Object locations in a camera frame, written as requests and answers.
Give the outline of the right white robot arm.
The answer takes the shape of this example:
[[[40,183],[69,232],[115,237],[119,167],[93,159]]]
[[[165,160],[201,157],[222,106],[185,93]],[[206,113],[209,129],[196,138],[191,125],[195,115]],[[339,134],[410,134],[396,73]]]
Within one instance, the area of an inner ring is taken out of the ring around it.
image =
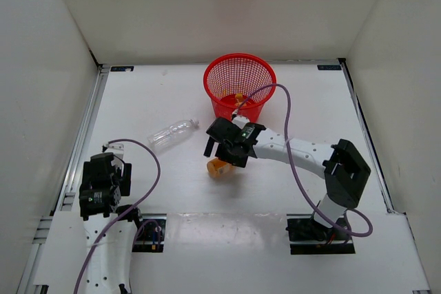
[[[365,238],[372,234],[373,225],[366,221],[364,233],[340,226],[337,221],[348,211],[357,212],[357,206],[371,175],[371,169],[355,145],[341,139],[333,145],[316,144],[304,140],[288,140],[264,125],[251,123],[241,116],[233,121],[217,118],[207,129],[209,139],[204,154],[235,167],[245,167],[248,158],[268,159],[290,165],[294,179],[300,178],[297,168],[322,178],[326,194],[314,203],[302,184],[298,188],[313,209],[309,221],[300,229],[307,240],[323,241],[334,229],[350,238]]]

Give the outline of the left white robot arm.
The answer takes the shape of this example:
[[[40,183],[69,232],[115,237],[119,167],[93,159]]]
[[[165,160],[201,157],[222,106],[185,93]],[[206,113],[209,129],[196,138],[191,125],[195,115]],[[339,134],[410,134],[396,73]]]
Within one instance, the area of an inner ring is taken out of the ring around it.
[[[141,212],[130,204],[132,165],[122,152],[94,155],[83,164],[79,189],[80,217],[85,230],[86,265],[82,267],[85,293],[131,293],[130,264],[134,239],[145,226]]]

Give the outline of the orange juice plastic bottle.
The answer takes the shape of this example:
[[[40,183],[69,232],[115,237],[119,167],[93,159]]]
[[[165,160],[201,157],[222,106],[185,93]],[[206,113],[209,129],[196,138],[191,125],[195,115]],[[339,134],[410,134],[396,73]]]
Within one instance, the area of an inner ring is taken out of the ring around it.
[[[207,162],[207,171],[211,178],[217,179],[232,173],[234,171],[234,166],[228,162],[214,158]]]

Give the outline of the small yellow-capped plastic bottle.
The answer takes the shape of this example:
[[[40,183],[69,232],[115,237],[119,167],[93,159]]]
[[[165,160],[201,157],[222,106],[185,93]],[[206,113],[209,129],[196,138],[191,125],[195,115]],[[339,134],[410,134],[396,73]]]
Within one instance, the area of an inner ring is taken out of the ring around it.
[[[247,100],[247,97],[242,93],[237,93],[234,95],[235,99],[235,108],[244,107],[249,104],[249,101]]]

